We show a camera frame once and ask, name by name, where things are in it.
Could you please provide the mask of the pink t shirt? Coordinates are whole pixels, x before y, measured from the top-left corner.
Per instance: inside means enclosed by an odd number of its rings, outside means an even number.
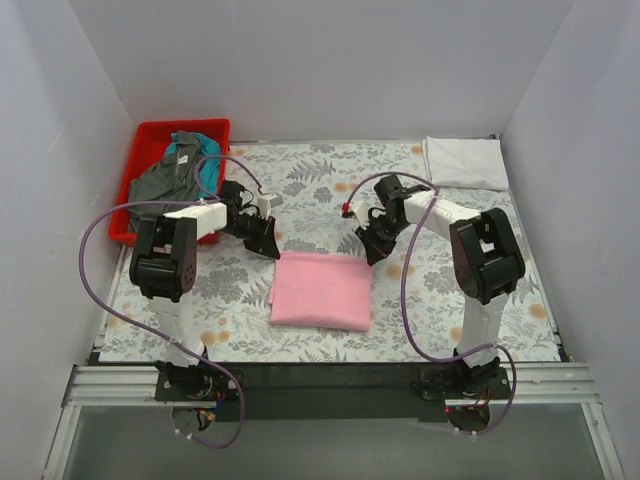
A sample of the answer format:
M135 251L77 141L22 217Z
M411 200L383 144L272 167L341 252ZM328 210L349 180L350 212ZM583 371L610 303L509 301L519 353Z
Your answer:
M285 252L275 262L269 323L367 332L372 279L360 258Z

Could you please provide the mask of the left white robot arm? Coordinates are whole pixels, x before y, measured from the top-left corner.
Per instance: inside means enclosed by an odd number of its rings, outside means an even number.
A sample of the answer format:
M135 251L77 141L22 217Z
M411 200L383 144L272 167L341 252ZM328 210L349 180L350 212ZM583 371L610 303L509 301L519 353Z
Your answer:
M206 347L192 311L198 242L222 231L241 239L253 253L280 257L272 209L282 198L259 192L245 204L246 193L240 183L225 180L217 201L200 200L174 212L144 218L136 235L130 281L149 300L159 331L169 341L167 357L155 366L171 388L193 400L209 399L225 386L199 360Z

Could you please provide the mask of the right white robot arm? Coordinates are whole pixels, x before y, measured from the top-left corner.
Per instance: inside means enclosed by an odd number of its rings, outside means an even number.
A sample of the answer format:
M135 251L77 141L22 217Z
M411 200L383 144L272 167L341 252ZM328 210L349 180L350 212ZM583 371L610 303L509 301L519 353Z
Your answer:
M462 335L449 358L419 353L431 365L413 386L421 394L488 394L492 383L503 378L500 358L508 353L498 341L503 312L526 273L511 223L499 208L460 206L443 199L437 186L420 177L412 186L403 185L404 176L372 175L379 206L369 207L349 195L341 214L357 220L355 235L369 265L388 258L409 226L449 242L454 276L464 296Z

